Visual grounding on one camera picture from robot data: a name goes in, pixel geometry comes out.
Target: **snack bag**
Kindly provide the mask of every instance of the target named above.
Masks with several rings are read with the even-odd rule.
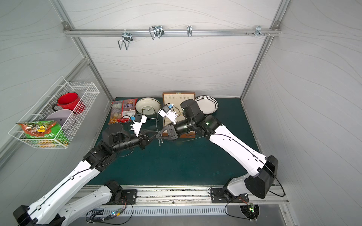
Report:
[[[109,125],[112,123],[126,123],[131,120],[131,116],[136,114],[136,99],[127,99],[123,101],[114,101],[111,109]]]
[[[61,130],[61,125],[57,121],[32,121],[28,123],[17,123],[23,129],[25,136],[29,139],[56,139],[64,145],[69,141]]]

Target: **green snack bag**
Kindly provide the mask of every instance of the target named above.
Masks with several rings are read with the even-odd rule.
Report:
[[[69,144],[69,140],[61,130],[61,125],[57,121],[32,121],[28,123],[18,123],[29,139],[54,139],[64,145]]]

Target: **white plate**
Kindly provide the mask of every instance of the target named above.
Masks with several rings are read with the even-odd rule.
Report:
[[[218,102],[209,96],[200,96],[195,101],[199,105],[200,110],[206,115],[216,112],[219,107]]]
[[[136,103],[136,110],[142,115],[154,115],[160,109],[160,102],[152,97],[142,98]]]
[[[59,111],[56,111],[51,115],[49,115],[45,120],[46,121],[54,120],[59,122],[63,130],[71,129],[75,124],[75,117],[72,111],[68,109],[61,109]]]

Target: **green table mat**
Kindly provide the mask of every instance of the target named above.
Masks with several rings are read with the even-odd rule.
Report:
[[[116,98],[117,101],[123,99],[131,98]],[[160,103],[163,102],[162,98],[157,99]],[[238,98],[216,98],[216,100],[219,108],[212,115],[240,140],[259,151],[240,100]],[[109,118],[110,115],[102,130],[108,126]],[[157,126],[160,130],[163,118],[160,116],[159,118]],[[147,120],[142,128],[156,130],[155,123],[155,119]],[[125,129],[130,128],[129,124],[124,126]],[[124,185],[224,185],[229,178],[247,173],[240,163],[209,140],[199,138],[182,142],[184,140],[189,138],[181,138],[174,142],[164,140],[161,147],[158,140],[154,139],[144,150],[136,147],[132,154],[118,157],[88,184],[103,185],[109,180],[115,180]],[[119,156],[129,152],[125,150]]]

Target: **red mug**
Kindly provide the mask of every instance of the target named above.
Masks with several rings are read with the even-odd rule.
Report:
[[[54,111],[55,106],[62,107],[63,109],[74,110],[75,114],[82,113],[85,109],[84,103],[80,100],[80,97],[75,92],[65,93],[58,98],[58,103],[52,106]]]

